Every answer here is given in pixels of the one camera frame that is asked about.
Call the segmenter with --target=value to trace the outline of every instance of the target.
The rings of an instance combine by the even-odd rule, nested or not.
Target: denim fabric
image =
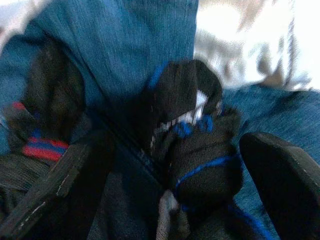
[[[320,164],[320,93],[251,86],[225,90],[223,98],[226,105],[236,107],[242,115],[242,127],[235,139],[237,144],[244,133],[267,132],[303,148]],[[246,168],[244,186],[235,200],[240,208],[260,220],[278,239]]]
[[[5,46],[0,56],[0,108],[20,99],[30,63],[45,36],[51,36],[81,71],[87,106],[105,112],[130,132],[126,123],[130,102],[156,66],[192,59],[197,4],[196,0],[55,0],[31,21],[24,35]],[[224,98],[242,112],[240,134],[258,130],[275,134],[302,147],[319,163],[320,94],[252,86],[227,90]],[[1,154],[8,151],[5,134],[0,126]],[[115,166],[89,239],[152,239],[162,192],[157,166],[132,147],[125,134],[119,135]],[[247,171],[236,201],[272,229]]]
[[[49,36],[81,71],[87,106],[125,127],[129,102],[155,68],[192,59],[197,7],[197,0],[53,0],[3,49],[0,109],[20,99],[30,63]],[[3,141],[1,153],[8,150]]]

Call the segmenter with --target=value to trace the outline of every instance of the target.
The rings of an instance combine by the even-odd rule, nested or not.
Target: white fabric
[[[194,43],[224,88],[320,89],[316,0],[199,0]]]

